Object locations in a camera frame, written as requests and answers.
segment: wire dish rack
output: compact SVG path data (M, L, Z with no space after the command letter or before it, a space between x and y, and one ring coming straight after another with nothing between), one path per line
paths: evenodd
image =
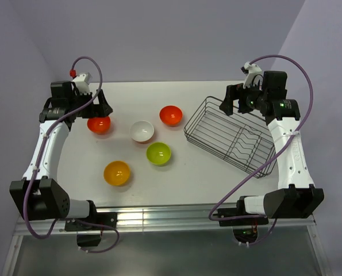
M236 106L233 115L227 116L219 109L221 103L212 96L201 103L184 128L186 139L250 174L275 153L270 132L263 119L251 113L242 115ZM270 175L275 163L255 177Z

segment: tabletop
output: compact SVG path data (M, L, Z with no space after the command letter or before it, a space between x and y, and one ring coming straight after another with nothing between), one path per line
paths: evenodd
M57 180L77 200L93 200L96 206L155 206L208 204L218 202L248 174L189 143L183 127L207 96L223 99L227 85L236 81L216 82L133 82L104 83L109 105L111 128L106 135L87 129L87 120L78 118L65 142L59 162ZM90 88L95 91L97 83ZM164 125L162 107L181 108L180 125ZM148 144L134 142L130 126L140 120L154 125L154 141L168 144L172 158L157 167L146 157ZM112 161L125 161L131 177L125 186L115 187L103 178L104 168ZM227 202L240 196L263 195L277 189L278 170L271 175L252 178Z

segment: white bowl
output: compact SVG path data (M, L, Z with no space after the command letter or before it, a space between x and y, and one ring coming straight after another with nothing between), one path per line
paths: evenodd
M154 126L147 121L136 122L130 127L130 136L132 140L139 143L150 140L150 138L153 137L153 134Z

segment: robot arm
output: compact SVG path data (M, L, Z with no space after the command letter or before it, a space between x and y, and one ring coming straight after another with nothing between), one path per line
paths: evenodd
M90 74L86 73L76 76L71 82L51 83L52 97L47 100L39 115L39 139L32 161L22 180L13 181L10 185L10 194L22 217L24 217L25 192L29 181L32 179L33 172L36 170L36 160L43 138L46 137L47 130L59 118L92 99L92 93L89 90L90 78ZM98 94L98 100L98 104L91 103L79 113L58 123L47 138L40 164L37 166L39 170L33 182L32 192L29 195L29 221L64 218L86 219L92 223L97 221L94 203L89 200L71 199L56 182L56 179L63 144L75 119L77 117L106 117L113 111L106 102L102 90Z
M260 88L260 81L257 84L254 82L256 76L262 73L259 66L246 63L242 71L247 74L244 83L227 87L220 109L232 115L233 101L238 99L239 113L259 110L265 117L276 152L286 145L291 136L294 137L277 158L278 189L266 195L241 197L234 215L262 214L270 219L307 218L323 201L324 192L314 186L306 165L301 134L295 131L300 123L300 113L297 102L286 99L287 74L265 71Z

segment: green bowl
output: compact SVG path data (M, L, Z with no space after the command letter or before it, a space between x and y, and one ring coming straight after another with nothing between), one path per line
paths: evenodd
M164 165L171 158L171 149L164 143L155 142L148 147L147 158L154 165Z

